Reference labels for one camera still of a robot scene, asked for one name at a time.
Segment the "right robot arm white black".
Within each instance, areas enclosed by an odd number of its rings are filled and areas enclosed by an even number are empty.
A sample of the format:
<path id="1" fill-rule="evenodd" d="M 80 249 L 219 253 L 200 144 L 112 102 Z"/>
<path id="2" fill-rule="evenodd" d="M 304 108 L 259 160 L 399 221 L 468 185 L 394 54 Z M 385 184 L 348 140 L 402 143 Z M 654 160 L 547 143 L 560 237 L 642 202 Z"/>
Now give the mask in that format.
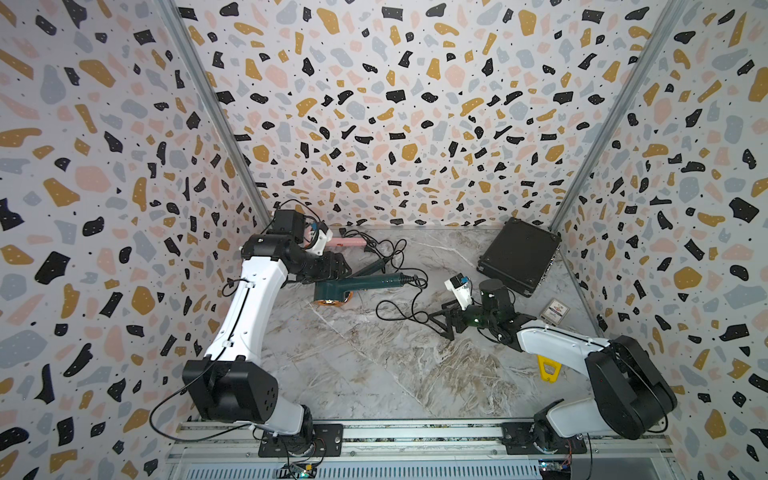
<path id="1" fill-rule="evenodd" d="M 530 423 L 512 428 L 506 445 L 557 454 L 590 435 L 636 440 L 655 433 L 656 424 L 666 422 L 677 407 L 676 394 L 634 338 L 593 338 L 520 313 L 499 280 L 481 283 L 478 302 L 461 275 L 449 279 L 446 287 L 453 300 L 427 316 L 442 337 L 451 340 L 472 327 L 497 344 L 565 366 L 590 382 L 589 396 L 543 407 Z"/>

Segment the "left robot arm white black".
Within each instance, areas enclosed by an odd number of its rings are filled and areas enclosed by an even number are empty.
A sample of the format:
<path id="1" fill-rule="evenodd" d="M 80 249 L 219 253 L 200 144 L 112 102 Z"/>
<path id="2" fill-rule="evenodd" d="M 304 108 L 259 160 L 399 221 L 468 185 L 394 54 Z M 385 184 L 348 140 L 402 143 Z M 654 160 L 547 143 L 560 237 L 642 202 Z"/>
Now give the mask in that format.
<path id="1" fill-rule="evenodd" d="M 316 283 L 344 279 L 351 268 L 338 252 L 303 249 L 294 234 L 254 235 L 240 253 L 224 323 L 204 356 L 185 364 L 182 379 L 202 419 L 257 427 L 286 454 L 305 456 L 315 451 L 311 411 L 280 396 L 278 380 L 261 367 L 262 343 L 289 276 Z"/>

